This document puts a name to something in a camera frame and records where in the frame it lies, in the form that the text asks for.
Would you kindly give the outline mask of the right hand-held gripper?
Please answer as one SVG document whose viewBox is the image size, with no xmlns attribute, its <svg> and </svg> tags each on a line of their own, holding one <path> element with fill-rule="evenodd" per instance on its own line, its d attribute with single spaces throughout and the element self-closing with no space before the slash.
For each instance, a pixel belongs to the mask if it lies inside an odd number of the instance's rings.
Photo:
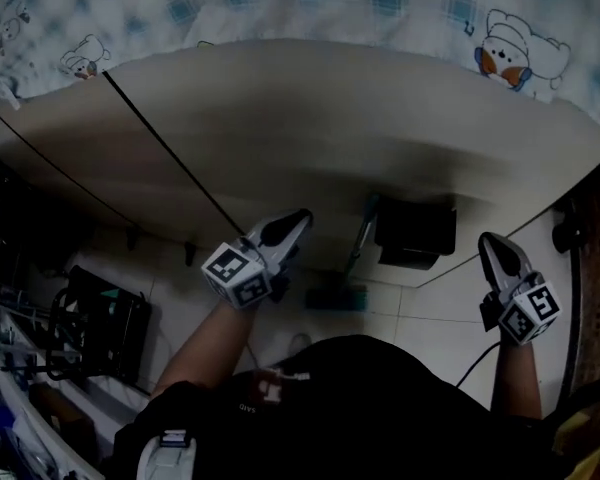
<svg viewBox="0 0 600 480">
<path fill-rule="evenodd" d="M 508 238 L 485 232 L 478 252 L 487 283 L 493 289 L 480 304 L 486 331 L 498 328 L 506 341 L 527 344 L 544 333 L 562 314 L 562 304 L 551 282 L 530 262 L 521 247 Z M 522 278 L 511 288 L 510 278 Z"/>
</svg>

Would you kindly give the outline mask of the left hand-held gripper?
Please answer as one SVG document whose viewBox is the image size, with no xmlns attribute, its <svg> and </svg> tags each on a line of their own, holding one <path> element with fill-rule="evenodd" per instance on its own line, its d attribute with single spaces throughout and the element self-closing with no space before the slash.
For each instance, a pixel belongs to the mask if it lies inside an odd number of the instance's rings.
<svg viewBox="0 0 600 480">
<path fill-rule="evenodd" d="M 235 309 L 265 298 L 278 303 L 289 289 L 289 262 L 313 225 L 313 214 L 299 208 L 258 222 L 252 233 L 223 242 L 203 263 L 212 290 Z"/>
</svg>

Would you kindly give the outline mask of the teal and chrome mop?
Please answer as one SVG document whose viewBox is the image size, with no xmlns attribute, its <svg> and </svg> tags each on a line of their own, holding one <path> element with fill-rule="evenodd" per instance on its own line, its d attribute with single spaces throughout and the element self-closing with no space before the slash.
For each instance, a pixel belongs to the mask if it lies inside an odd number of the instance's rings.
<svg viewBox="0 0 600 480">
<path fill-rule="evenodd" d="M 373 194 L 365 203 L 363 220 L 344 271 L 341 274 L 335 274 L 327 284 L 309 289 L 304 299 L 306 308 L 316 311 L 363 312 L 366 310 L 368 289 L 364 284 L 354 285 L 351 282 L 351 276 L 376 218 L 379 199 L 377 194 Z"/>
</svg>

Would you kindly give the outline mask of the person's right forearm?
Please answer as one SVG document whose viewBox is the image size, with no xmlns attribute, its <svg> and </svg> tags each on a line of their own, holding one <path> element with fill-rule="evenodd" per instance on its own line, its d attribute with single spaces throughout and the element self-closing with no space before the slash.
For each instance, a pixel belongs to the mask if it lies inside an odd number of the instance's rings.
<svg viewBox="0 0 600 480">
<path fill-rule="evenodd" d="M 496 363 L 490 411 L 504 416 L 540 420 L 541 395 L 531 343 L 502 341 Z"/>
</svg>

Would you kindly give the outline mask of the person's left forearm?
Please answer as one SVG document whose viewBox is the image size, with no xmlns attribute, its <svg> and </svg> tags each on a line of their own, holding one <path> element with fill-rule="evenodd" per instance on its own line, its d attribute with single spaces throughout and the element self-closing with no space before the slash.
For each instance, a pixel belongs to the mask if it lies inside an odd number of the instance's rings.
<svg viewBox="0 0 600 480">
<path fill-rule="evenodd" d="M 215 389 L 230 378 L 247 348 L 258 306 L 235 309 L 220 301 L 171 358 L 150 399 L 180 382 Z"/>
</svg>

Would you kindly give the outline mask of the black box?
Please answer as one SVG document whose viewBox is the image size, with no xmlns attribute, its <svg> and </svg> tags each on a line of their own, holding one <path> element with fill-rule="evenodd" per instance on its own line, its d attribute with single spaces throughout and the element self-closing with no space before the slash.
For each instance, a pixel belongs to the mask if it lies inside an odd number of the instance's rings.
<svg viewBox="0 0 600 480">
<path fill-rule="evenodd" d="M 456 249 L 457 211 L 381 197 L 374 242 L 381 265 L 427 271 Z"/>
</svg>

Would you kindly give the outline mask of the person's grey shoe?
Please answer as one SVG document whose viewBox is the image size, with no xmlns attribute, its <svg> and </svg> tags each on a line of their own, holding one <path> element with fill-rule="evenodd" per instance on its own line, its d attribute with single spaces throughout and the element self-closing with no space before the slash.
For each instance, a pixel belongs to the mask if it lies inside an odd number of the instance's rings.
<svg viewBox="0 0 600 480">
<path fill-rule="evenodd" d="M 288 347 L 288 357 L 294 357 L 313 344 L 312 337 L 307 333 L 298 333 L 291 338 Z"/>
</svg>

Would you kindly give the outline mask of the beige cabinet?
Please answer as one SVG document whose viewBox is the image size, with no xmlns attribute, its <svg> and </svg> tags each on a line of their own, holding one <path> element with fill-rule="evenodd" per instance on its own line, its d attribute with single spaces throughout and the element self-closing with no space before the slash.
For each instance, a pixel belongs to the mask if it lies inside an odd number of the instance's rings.
<svg viewBox="0 0 600 480">
<path fill-rule="evenodd" d="M 0 100 L 0 160 L 97 220 L 214 247 L 296 207 L 315 217 L 301 253 L 346 259 L 373 193 L 447 203 L 455 252 L 427 271 L 362 277 L 419 287 L 507 235 L 600 163 L 600 126 L 423 56 L 270 41 L 153 56 L 24 102 Z"/>
</svg>

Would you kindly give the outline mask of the yellow bag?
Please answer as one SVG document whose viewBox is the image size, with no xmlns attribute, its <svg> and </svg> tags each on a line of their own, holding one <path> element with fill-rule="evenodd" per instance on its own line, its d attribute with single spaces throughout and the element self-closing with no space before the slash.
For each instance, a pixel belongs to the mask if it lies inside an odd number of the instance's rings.
<svg viewBox="0 0 600 480">
<path fill-rule="evenodd" d="M 565 480 L 600 480 L 600 403 L 559 427 L 554 450 L 573 465 Z"/>
</svg>

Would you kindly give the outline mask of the person's black shirt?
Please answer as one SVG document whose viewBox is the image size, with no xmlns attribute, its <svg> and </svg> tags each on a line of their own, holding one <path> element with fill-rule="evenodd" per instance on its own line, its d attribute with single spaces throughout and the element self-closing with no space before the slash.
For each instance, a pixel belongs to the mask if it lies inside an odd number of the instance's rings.
<svg viewBox="0 0 600 480">
<path fill-rule="evenodd" d="M 521 421 L 498 416 L 384 341 L 317 342 L 208 389 L 180 382 L 119 431 L 106 480 L 135 480 L 142 449 L 183 430 L 192 480 L 563 480 Z"/>
</svg>

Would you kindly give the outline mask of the black crate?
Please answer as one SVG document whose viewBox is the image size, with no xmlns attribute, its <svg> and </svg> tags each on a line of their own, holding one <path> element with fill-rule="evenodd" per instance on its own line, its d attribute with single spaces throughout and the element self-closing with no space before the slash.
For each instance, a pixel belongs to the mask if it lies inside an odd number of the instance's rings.
<svg viewBox="0 0 600 480">
<path fill-rule="evenodd" d="M 110 376 L 136 383 L 150 317 L 143 294 L 73 266 L 50 309 L 47 375 L 53 380 Z"/>
</svg>

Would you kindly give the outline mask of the checkered cartoon print cloth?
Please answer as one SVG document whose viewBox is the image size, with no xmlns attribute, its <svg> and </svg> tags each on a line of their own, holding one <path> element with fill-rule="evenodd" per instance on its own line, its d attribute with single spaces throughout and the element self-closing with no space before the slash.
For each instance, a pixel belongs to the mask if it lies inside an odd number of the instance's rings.
<svg viewBox="0 0 600 480">
<path fill-rule="evenodd" d="M 0 99 L 152 55 L 278 39 L 434 57 L 600 125 L 600 0 L 0 0 Z"/>
</svg>

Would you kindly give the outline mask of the white chest-worn device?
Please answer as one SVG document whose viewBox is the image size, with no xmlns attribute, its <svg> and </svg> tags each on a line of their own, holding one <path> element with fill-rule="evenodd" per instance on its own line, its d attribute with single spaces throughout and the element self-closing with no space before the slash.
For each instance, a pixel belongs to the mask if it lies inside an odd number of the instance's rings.
<svg viewBox="0 0 600 480">
<path fill-rule="evenodd" d="M 197 442 L 188 430 L 162 431 L 145 445 L 136 480 L 192 480 L 196 454 Z"/>
</svg>

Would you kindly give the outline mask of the cluttered white shelf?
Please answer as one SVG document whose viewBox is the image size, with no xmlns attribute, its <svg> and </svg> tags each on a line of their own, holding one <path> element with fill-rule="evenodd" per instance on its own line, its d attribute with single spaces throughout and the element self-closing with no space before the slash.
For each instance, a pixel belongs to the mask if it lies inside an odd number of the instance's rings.
<svg viewBox="0 0 600 480">
<path fill-rule="evenodd" d="M 6 181 L 0 164 L 0 182 Z M 44 352 L 32 337 L 46 317 L 27 290 L 30 263 L 20 242 L 0 234 L 0 406 L 5 433 L 32 480 L 105 480 L 117 422 L 74 382 L 43 372 Z"/>
</svg>

